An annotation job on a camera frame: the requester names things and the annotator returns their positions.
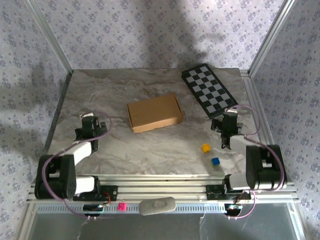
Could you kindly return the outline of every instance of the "red wire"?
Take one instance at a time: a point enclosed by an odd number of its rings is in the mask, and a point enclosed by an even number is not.
[[[107,204],[110,204],[111,203],[111,197],[110,197],[109,193],[104,191],[103,194],[108,196],[108,203]]]

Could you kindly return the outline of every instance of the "wall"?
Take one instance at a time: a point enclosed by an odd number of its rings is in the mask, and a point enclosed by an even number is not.
[[[248,69],[283,0],[39,0],[74,69]]]
[[[320,2],[296,2],[254,81],[312,234],[320,239]]]
[[[0,239],[12,239],[66,73],[22,0],[0,1]]]

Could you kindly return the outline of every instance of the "cardboard box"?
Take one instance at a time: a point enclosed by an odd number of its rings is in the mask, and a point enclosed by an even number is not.
[[[134,133],[179,124],[184,120],[174,93],[132,102],[127,108]]]

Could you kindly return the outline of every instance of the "pink cube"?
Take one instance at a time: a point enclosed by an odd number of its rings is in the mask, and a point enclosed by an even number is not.
[[[124,202],[120,202],[120,203],[118,204],[118,211],[120,211],[120,212],[125,212],[125,211],[127,211],[127,204],[124,203]]]

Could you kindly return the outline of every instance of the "small cube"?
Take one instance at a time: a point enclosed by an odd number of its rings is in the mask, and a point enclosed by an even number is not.
[[[124,202],[119,202],[118,204],[118,211],[125,212],[127,211],[127,204]]]
[[[219,158],[217,158],[217,157],[212,158],[211,162],[212,162],[213,166],[220,164]]]
[[[201,149],[202,149],[202,152],[205,154],[205,153],[208,153],[211,150],[211,147],[210,147],[210,145],[208,143],[206,143],[206,144],[202,145]]]

